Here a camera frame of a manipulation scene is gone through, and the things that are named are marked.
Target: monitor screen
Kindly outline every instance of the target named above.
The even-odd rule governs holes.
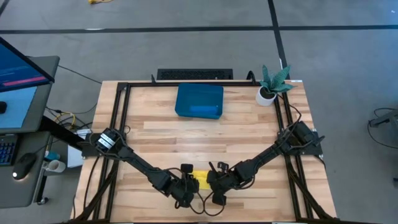
[[[0,41],[0,92],[48,84],[50,81],[49,75],[41,68],[4,39]]]

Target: blue plastic container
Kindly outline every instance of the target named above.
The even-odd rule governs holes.
[[[222,86],[179,84],[175,112],[185,117],[219,119],[223,114],[223,95]]]

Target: black keyboard on floor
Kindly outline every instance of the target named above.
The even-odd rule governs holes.
[[[16,157],[18,136],[16,134],[0,136],[0,166],[11,166]]]
[[[232,80],[232,69],[158,69],[158,80]]]

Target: wooden tabletop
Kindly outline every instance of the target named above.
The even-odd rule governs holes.
[[[313,128],[310,108],[302,82],[288,92],[290,104],[297,107],[302,120]],[[103,82],[93,122],[93,131],[109,127],[117,82]],[[223,115],[219,120],[178,117],[174,111],[178,87],[134,87],[131,90],[126,125],[131,127],[127,143],[153,166],[179,167],[191,163],[195,170],[209,170],[208,162],[237,162],[253,158],[276,140],[278,122],[275,106],[260,106],[258,87],[224,86]],[[123,95],[118,113],[120,121]],[[286,113],[281,101],[286,126]],[[297,114],[292,110],[293,119]],[[86,159],[76,192],[76,214],[80,214],[88,176],[94,158]],[[330,215],[335,216],[324,166],[313,156],[302,156],[309,191]],[[94,196],[100,178],[102,159],[94,169],[88,194]],[[200,190],[206,197],[210,190]],[[111,222],[271,222],[294,221],[292,200],[284,158],[277,157],[259,169],[255,184],[247,190],[230,190],[228,203],[217,217],[197,215],[189,208],[174,209],[172,197],[164,197],[151,187],[146,177],[127,163],[120,163]],[[298,190],[301,214],[305,217],[302,194]],[[104,217],[106,197],[101,204]],[[195,196],[193,208],[200,210]],[[206,204],[209,213],[220,206]]]

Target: concrete floor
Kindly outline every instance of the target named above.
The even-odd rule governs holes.
[[[398,24],[395,0],[275,0],[280,26]],[[11,0],[4,29],[86,29],[183,26],[270,26],[265,0]],[[337,214],[343,220],[396,223],[398,150],[373,142],[373,110],[398,105],[398,30],[282,31],[291,79],[304,81],[325,153]],[[2,35],[21,52],[59,55],[60,64],[97,80],[148,80],[158,68],[232,68],[235,79],[261,65],[278,70],[273,31]],[[58,69],[48,106],[81,112],[100,86]],[[80,118],[89,122],[93,111]],[[371,130],[398,145],[389,126]],[[1,223],[67,220],[78,174],[49,177],[44,206],[0,210]]]

